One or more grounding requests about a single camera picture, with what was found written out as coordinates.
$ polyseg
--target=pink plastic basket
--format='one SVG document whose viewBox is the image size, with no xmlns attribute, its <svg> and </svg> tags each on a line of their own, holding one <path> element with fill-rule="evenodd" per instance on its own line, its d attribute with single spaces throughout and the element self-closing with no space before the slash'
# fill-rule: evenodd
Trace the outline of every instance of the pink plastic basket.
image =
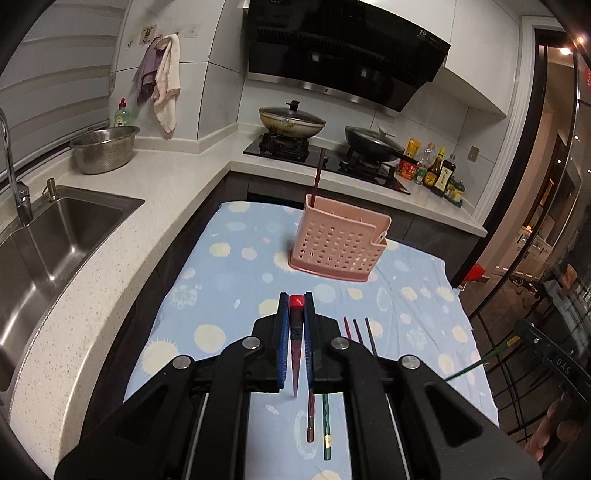
<svg viewBox="0 0 591 480">
<path fill-rule="evenodd" d="M 384 248 L 392 219 L 347 203 L 311 195 L 295 235 L 292 268 L 337 280 L 367 281 Z"/>
</svg>

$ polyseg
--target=range hood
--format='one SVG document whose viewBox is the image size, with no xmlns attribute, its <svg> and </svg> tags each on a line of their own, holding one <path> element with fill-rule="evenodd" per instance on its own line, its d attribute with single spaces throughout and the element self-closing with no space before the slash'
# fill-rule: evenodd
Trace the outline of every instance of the range hood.
<svg viewBox="0 0 591 480">
<path fill-rule="evenodd" d="M 400 112 L 450 45 L 358 0 L 251 0 L 248 78 Z"/>
</svg>

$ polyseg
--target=wok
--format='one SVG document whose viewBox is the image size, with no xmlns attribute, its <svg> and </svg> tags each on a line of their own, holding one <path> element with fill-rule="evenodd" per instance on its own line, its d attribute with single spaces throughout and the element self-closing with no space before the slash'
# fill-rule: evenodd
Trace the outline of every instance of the wok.
<svg viewBox="0 0 591 480">
<path fill-rule="evenodd" d="M 321 118 L 311 113 L 299 111 L 297 100 L 292 100 L 289 108 L 259 108 L 259 117 L 265 127 L 277 135 L 291 138 L 310 138 L 318 134 L 326 125 Z"/>
<path fill-rule="evenodd" d="M 367 160 L 383 163 L 404 154 L 404 147 L 388 138 L 381 129 L 379 132 L 374 132 L 367 128 L 349 125 L 345 127 L 345 138 L 349 146 Z"/>
</svg>

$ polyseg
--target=kitchen sink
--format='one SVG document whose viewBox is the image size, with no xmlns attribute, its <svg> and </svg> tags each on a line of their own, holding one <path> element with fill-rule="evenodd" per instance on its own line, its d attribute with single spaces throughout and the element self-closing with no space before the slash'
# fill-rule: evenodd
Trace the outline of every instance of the kitchen sink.
<svg viewBox="0 0 591 480">
<path fill-rule="evenodd" d="M 57 186 L 33 221 L 0 232 L 0 406 L 9 404 L 25 353 L 80 267 L 143 200 Z"/>
</svg>

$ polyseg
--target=countertop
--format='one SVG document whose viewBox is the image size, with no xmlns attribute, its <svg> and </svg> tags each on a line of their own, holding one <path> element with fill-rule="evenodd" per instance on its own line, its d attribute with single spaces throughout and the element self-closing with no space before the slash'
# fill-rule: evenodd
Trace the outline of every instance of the countertop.
<svg viewBox="0 0 591 480">
<path fill-rule="evenodd" d="M 46 171 L 36 171 L 37 180 L 29 183 L 32 191 L 43 185 L 39 178 L 53 174 L 57 184 L 145 200 L 66 288 L 38 330 L 20 370 L 10 426 L 50 478 L 59 460 L 79 441 L 96 379 L 129 308 L 180 229 L 225 174 L 232 170 L 313 184 L 313 168 L 244 155 L 255 136 L 234 132 L 198 155 L 138 150 L 129 164 L 97 176 L 68 167 L 70 155 L 55 159 Z M 323 173 L 320 187 L 486 235 L 464 210 L 402 181 L 412 195 L 334 173 Z M 6 196 L 2 197 L 0 203 L 5 205 Z"/>
</svg>

